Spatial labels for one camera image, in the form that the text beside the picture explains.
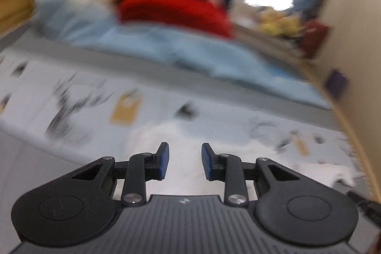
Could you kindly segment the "white t-shirt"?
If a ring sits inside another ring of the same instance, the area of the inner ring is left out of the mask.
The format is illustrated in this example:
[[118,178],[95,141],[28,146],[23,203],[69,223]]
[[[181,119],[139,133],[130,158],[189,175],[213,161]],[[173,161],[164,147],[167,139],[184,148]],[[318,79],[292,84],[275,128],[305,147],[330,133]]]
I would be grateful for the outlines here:
[[210,137],[197,136],[182,129],[177,122],[146,125],[127,137],[126,154],[154,153],[162,142],[169,145],[169,165],[163,181],[152,180],[148,193],[154,195],[219,195],[240,194],[244,185],[249,198],[257,198],[251,181],[258,176],[256,160],[263,157],[313,179],[327,187],[338,182],[356,186],[353,170],[328,163],[305,163],[293,160],[295,144],[284,146],[284,154],[272,151],[256,140],[239,144],[239,130],[216,131]]

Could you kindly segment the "patterned light blue bed runner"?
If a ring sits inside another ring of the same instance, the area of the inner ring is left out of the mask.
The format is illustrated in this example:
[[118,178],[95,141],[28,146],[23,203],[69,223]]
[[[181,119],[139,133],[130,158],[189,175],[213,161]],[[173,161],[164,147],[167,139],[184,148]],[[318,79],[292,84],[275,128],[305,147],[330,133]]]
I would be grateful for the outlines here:
[[204,142],[244,160],[270,157],[320,182],[360,174],[343,133],[234,103],[155,87],[137,77],[82,72],[57,63],[1,58],[1,123],[56,157],[123,160],[166,141],[192,155]]

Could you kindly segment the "yellow plush toy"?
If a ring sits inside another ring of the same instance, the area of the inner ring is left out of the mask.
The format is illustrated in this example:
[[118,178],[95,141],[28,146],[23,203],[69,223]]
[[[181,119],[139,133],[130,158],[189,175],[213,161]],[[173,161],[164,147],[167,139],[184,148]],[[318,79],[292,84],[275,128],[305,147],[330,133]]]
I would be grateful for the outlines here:
[[259,31],[268,36],[294,37],[303,30],[299,14],[288,14],[268,7],[260,13]]

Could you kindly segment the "light blue sheet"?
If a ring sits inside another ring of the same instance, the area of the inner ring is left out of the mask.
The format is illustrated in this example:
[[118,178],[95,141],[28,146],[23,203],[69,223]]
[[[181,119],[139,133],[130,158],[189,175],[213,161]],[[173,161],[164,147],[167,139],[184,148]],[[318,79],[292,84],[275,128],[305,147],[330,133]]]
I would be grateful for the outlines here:
[[91,0],[34,0],[32,20],[40,34],[58,43],[151,60],[297,103],[331,107],[292,66],[237,40],[160,23],[122,24],[109,6]]

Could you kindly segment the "dark red cushion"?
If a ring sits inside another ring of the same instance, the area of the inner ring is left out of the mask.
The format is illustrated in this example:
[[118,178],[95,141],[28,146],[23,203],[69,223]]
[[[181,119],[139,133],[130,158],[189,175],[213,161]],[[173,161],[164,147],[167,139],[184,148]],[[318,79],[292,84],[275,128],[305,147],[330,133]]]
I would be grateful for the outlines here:
[[317,19],[306,21],[303,23],[303,26],[304,34],[298,43],[298,47],[304,53],[306,59],[312,59],[329,34],[330,27]]

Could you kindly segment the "red blanket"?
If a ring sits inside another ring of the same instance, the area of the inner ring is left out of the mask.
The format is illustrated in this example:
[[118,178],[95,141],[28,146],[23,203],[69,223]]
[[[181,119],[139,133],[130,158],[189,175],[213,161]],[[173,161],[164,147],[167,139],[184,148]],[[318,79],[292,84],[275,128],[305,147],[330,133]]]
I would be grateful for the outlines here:
[[227,12],[210,0],[121,0],[119,20],[150,21],[232,38]]

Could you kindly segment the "wooden bed side rail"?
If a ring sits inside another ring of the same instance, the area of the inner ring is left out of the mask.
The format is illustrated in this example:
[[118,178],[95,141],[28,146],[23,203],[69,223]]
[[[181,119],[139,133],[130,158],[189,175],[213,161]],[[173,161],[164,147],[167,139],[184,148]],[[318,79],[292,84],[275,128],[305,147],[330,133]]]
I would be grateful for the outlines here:
[[348,118],[340,108],[339,103],[330,95],[330,93],[325,89],[324,83],[320,80],[315,69],[305,60],[300,59],[298,61],[300,74],[304,76],[306,80],[312,85],[318,88],[320,94],[329,102],[331,105],[332,114],[335,116],[335,120],[338,123],[340,129],[346,134],[350,145],[353,147],[358,165],[364,173],[364,178],[366,180],[367,187],[371,197],[380,202],[380,182],[377,181],[376,175],[373,172],[371,161],[366,154],[366,151],[360,142],[354,128],[351,126]]

